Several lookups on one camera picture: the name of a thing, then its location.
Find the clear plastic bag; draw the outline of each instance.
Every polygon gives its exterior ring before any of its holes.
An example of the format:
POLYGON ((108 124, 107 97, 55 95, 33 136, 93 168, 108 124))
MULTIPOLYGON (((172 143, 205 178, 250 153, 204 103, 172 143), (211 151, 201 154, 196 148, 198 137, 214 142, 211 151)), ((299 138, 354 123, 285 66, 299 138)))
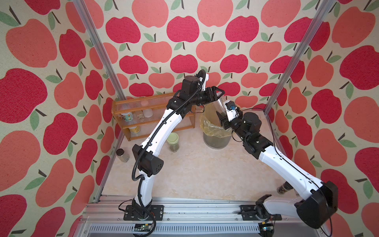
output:
POLYGON ((218 138, 230 137, 232 135, 232 129, 228 128, 225 130, 221 127, 214 104, 207 104, 204 109, 204 113, 200 114, 200 128, 204 134, 218 138))

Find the spice rack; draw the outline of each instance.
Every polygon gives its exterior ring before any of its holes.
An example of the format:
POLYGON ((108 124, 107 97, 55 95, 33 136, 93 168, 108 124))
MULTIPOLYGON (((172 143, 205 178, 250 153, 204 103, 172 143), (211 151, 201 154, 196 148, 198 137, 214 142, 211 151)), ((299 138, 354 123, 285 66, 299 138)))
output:
MULTIPOLYGON (((155 128, 156 124, 161 120, 164 111, 166 110, 167 103, 169 99, 171 99, 174 96, 175 93, 169 93, 169 94, 162 94, 162 95, 156 95, 156 96, 149 96, 149 97, 140 97, 136 99, 129 99, 129 100, 121 100, 121 101, 113 101, 112 103, 112 114, 114 118, 116 119, 118 125, 120 126, 122 132, 124 133, 125 137, 128 141, 148 137, 150 133, 155 128), (147 101, 148 106, 141 106, 142 101, 147 101), (153 110, 153 116, 150 118, 142 118, 139 119, 135 115, 136 111, 145 110, 145 109, 152 109, 153 110), (133 113, 133 120, 127 122, 122 119, 121 114, 123 113, 133 113), (140 126, 141 131, 137 134, 133 134, 130 132, 130 127, 140 126)), ((184 126, 184 127, 178 127, 173 130, 180 131, 185 129, 190 129, 195 127, 195 106, 192 106, 191 111, 193 113, 187 113, 185 116, 186 118, 189 118, 191 125, 190 126, 184 126)))

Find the trash can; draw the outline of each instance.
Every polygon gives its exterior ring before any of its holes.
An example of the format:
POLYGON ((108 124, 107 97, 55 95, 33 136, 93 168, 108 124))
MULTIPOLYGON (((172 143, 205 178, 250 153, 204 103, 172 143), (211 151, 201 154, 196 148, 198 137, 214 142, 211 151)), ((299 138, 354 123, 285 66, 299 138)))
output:
POLYGON ((204 113, 200 114, 204 142, 213 149, 226 147, 232 137, 232 129, 225 130, 221 127, 214 103, 207 104, 204 110, 204 113))

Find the black cable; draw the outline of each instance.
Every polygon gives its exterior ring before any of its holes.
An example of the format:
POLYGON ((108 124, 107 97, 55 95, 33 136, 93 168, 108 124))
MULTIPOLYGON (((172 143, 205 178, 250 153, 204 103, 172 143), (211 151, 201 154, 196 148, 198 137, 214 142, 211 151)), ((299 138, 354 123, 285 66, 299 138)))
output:
MULTIPOLYGON (((249 110, 249 109, 261 109, 261 108, 247 108, 247 109, 241 110, 240 112, 245 111, 245 110, 249 110)), ((269 123, 270 123, 271 134, 272 134, 272 136, 273 136, 273 147, 274 147, 276 153, 277 153, 281 158, 283 158, 283 157, 279 154, 279 152, 276 150, 276 146, 275 146, 275 138, 274 138, 274 129, 273 129, 273 125, 272 125, 272 123, 271 123, 270 118, 268 119, 268 121, 269 121, 269 123)), ((289 165, 291 165, 294 169, 296 169, 300 174, 302 174, 302 175, 303 175, 304 177, 306 177, 308 180, 310 180, 310 181, 311 181, 314 185, 316 185, 316 187, 320 190, 320 187, 319 187, 319 186, 318 186, 313 180, 311 180, 308 176, 306 176, 305 174, 303 174, 302 172, 300 172, 295 166, 293 166, 293 165, 292 165, 290 162, 288 162, 286 159, 283 158, 283 160, 286 161, 289 165)), ((330 212, 329 212, 328 204, 327 204, 327 201, 326 201, 326 196, 325 196, 325 194, 324 194, 324 192, 323 192, 322 190, 320 190, 320 192, 321 192, 321 194, 323 195, 323 197, 324 197, 324 199, 325 199, 326 210, 328 211, 328 216, 329 216, 329 221, 330 221, 330 235, 327 235, 327 234, 325 234, 325 235, 326 235, 327 237, 331 237, 331 236, 332 236, 332 233, 333 233, 332 217, 331 217, 330 212)))
POLYGON ((242 140, 241 141, 237 141, 234 137, 233 137, 233 130, 232 130, 232 138, 233 138, 233 140, 235 140, 236 142, 242 142, 242 140))
POLYGON ((126 212, 126 208, 125 208, 125 210, 124 210, 124 209, 121 209, 120 206, 121 206, 122 204, 124 204, 124 202, 132 201, 132 200, 133 200, 133 199, 129 199, 129 200, 127 200, 127 201, 123 201, 123 202, 119 205, 119 210, 120 210, 120 211, 123 211, 123 212, 126 212))
POLYGON ((153 141, 154 137, 156 136, 156 134, 158 133, 158 131, 162 128, 162 126, 164 124, 166 124, 167 120, 176 112, 178 112, 180 109, 182 109, 184 106, 187 105, 187 103, 199 92, 199 90, 201 90, 204 82, 205 82, 205 77, 206 77, 207 73, 204 69, 201 69, 199 71, 199 73, 197 74, 198 78, 202 77, 203 80, 200 82, 199 86, 197 87, 196 91, 194 91, 194 93, 191 94, 191 96, 185 101, 183 102, 183 104, 181 106, 179 106, 176 110, 172 111, 157 127, 157 129, 154 131, 154 133, 151 135, 149 141, 147 142, 147 144, 145 145, 145 147, 142 149, 142 151, 140 152, 136 162, 134 163, 134 166, 133 166, 133 170, 132 170, 132 180, 133 181, 137 181, 138 179, 142 178, 143 175, 140 174, 138 177, 136 177, 136 171, 137 171, 137 167, 138 167, 138 164, 140 163, 141 159, 142 159, 142 156, 144 155, 145 151, 147 150, 147 148, 149 146, 151 146, 151 142, 153 141))

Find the glass jar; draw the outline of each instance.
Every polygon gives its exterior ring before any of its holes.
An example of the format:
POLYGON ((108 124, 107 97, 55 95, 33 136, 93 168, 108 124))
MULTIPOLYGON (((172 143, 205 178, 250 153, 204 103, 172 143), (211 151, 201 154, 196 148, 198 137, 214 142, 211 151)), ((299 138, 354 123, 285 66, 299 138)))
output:
POLYGON ((116 155, 117 155, 117 157, 120 159, 120 161, 122 161, 122 162, 128 162, 128 160, 129 160, 129 154, 126 154, 125 152, 124 152, 124 149, 117 149, 117 151, 116 151, 116 155))
POLYGON ((179 135, 177 133, 172 132, 166 141, 170 151, 177 152, 179 150, 179 135))

